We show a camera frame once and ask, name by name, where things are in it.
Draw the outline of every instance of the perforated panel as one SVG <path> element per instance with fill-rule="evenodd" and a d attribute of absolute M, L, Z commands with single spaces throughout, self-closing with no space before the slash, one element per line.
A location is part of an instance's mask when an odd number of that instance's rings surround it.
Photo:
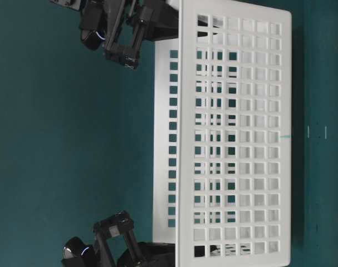
<path fill-rule="evenodd" d="M 291 15 L 185 0 L 181 16 L 177 266 L 285 266 Z"/>

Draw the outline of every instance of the white plastic basket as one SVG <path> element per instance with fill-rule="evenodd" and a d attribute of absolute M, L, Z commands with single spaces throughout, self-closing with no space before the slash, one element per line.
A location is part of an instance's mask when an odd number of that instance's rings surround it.
<path fill-rule="evenodd" d="M 185 0 L 155 49 L 154 241 L 178 267 L 288 265 L 291 15 Z"/>

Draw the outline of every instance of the teal surface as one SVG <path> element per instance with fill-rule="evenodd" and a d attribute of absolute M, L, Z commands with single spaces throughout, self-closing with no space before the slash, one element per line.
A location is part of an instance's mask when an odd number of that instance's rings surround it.
<path fill-rule="evenodd" d="M 291 266 L 338 267 L 338 0 L 245 2 L 293 15 Z M 82 47 L 78 23 L 0 0 L 0 266 L 60 266 L 67 239 L 122 209 L 151 240 L 154 45 L 131 72 Z"/>

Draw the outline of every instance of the grid pattern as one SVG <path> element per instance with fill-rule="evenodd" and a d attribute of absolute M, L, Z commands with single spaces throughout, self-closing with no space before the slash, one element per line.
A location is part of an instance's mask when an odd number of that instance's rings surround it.
<path fill-rule="evenodd" d="M 169 55 L 169 161 L 168 161 L 168 227 L 175 228 L 177 142 L 178 142 L 178 50 L 168 51 Z"/>
<path fill-rule="evenodd" d="M 193 251 L 279 253 L 282 26 L 196 22 Z"/>

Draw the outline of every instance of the teal background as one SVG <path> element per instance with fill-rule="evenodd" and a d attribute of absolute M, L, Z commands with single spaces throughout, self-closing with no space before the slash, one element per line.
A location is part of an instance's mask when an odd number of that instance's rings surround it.
<path fill-rule="evenodd" d="M 293 15 L 291 266 L 338 266 L 338 0 L 245 2 Z M 129 71 L 85 49 L 78 23 L 0 0 L 0 266 L 60 266 L 66 240 L 92 242 L 123 209 L 152 238 L 154 45 Z"/>

